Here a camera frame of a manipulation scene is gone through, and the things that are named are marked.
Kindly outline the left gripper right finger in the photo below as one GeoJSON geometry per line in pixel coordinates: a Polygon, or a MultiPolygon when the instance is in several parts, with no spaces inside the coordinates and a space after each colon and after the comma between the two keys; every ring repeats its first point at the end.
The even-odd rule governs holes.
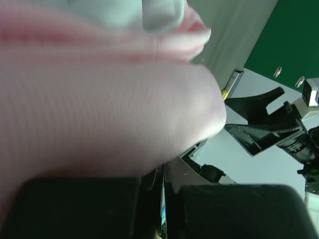
{"type": "Polygon", "coordinates": [[[166,235],[168,239],[185,236],[185,212],[183,195],[179,192],[187,185],[211,185],[185,161],[177,157],[163,168],[165,191],[166,235]]]}

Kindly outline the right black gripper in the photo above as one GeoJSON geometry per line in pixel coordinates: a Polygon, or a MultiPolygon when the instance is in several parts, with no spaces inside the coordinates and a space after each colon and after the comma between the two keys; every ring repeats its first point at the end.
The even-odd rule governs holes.
{"type": "Polygon", "coordinates": [[[284,93],[283,88],[277,87],[256,96],[226,99],[225,104],[249,125],[227,124],[224,129],[251,156],[275,145],[303,165],[318,165],[319,128],[306,129],[302,103],[284,102],[273,113],[267,112],[267,106],[284,93]],[[265,121],[268,126],[256,125],[265,121]]]}

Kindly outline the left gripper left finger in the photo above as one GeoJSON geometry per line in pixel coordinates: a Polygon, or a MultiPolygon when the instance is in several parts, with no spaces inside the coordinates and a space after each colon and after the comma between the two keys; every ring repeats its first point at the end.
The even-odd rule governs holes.
{"type": "Polygon", "coordinates": [[[157,237],[161,231],[162,166],[143,177],[143,236],[157,237]]]}

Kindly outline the pink t shirt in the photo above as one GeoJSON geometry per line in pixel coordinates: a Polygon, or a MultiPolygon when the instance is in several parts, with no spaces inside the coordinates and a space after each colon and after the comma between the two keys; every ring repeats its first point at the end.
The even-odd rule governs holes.
{"type": "Polygon", "coordinates": [[[191,59],[211,30],[188,5],[159,35],[0,3],[0,217],[44,175],[142,176],[219,133],[226,110],[191,59]]]}

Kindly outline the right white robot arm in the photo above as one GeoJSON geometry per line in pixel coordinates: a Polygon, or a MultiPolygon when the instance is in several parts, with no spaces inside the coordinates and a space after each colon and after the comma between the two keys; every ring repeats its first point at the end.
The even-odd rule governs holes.
{"type": "Polygon", "coordinates": [[[269,92],[242,98],[229,98],[226,105],[247,124],[227,124],[224,129],[250,154],[255,156],[272,146],[286,152],[303,168],[297,173],[305,179],[305,205],[314,225],[319,224],[319,128],[306,129],[304,121],[319,114],[319,91],[303,90],[292,104],[267,112],[267,106],[284,94],[277,87],[269,92]]]}

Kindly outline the yellow highlighter pen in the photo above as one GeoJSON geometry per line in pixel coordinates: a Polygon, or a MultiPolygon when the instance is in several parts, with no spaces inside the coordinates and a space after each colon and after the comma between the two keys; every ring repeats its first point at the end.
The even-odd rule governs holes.
{"type": "Polygon", "coordinates": [[[223,90],[223,91],[222,91],[223,100],[226,100],[226,99],[227,99],[228,94],[229,94],[229,92],[228,92],[227,90],[223,90]]]}

